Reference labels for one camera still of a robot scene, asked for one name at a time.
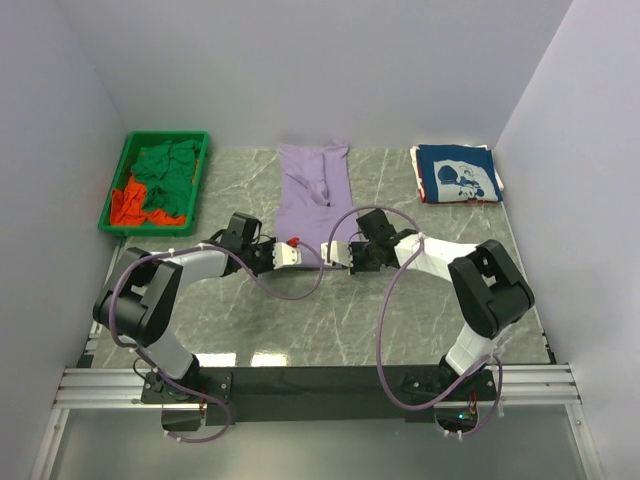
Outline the purple t shirt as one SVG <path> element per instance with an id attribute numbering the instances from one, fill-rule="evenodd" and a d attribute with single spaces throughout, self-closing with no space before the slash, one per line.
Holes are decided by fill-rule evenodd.
<path id="1" fill-rule="evenodd" d="M 349 145 L 278 146 L 281 204 L 275 212 L 275 237 L 294 237 L 316 251 L 328 239 L 347 241 L 358 232 L 356 216 L 339 218 L 354 207 L 347 156 Z"/>

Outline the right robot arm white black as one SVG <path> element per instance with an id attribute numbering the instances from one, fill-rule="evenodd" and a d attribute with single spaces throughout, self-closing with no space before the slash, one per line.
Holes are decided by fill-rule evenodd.
<path id="1" fill-rule="evenodd" d="M 461 244 L 414 229 L 398 231 L 381 209 L 362 215 L 357 225 L 364 239 L 348 244 L 352 273 L 385 266 L 430 274 L 453 286 L 464 325 L 440 361 L 438 378 L 444 395 L 464 397 L 474 386 L 471 367 L 486 364 L 503 331 L 533 308 L 529 284 L 497 240 Z"/>

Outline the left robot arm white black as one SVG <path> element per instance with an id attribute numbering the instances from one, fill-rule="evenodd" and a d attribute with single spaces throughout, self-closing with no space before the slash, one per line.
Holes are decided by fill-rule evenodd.
<path id="1" fill-rule="evenodd" d="M 176 401 L 198 392 L 227 392 L 228 377 L 209 378 L 201 362 L 169 328 L 174 303 L 186 287 L 229 276 L 247 267 L 255 276 L 274 269 L 276 239 L 261 233 L 262 222 L 243 213 L 226 228 L 183 250 L 151 253 L 138 247 L 124 251 L 93 307 L 94 319 L 114 342 L 135 349 L 158 372 L 149 383 Z"/>

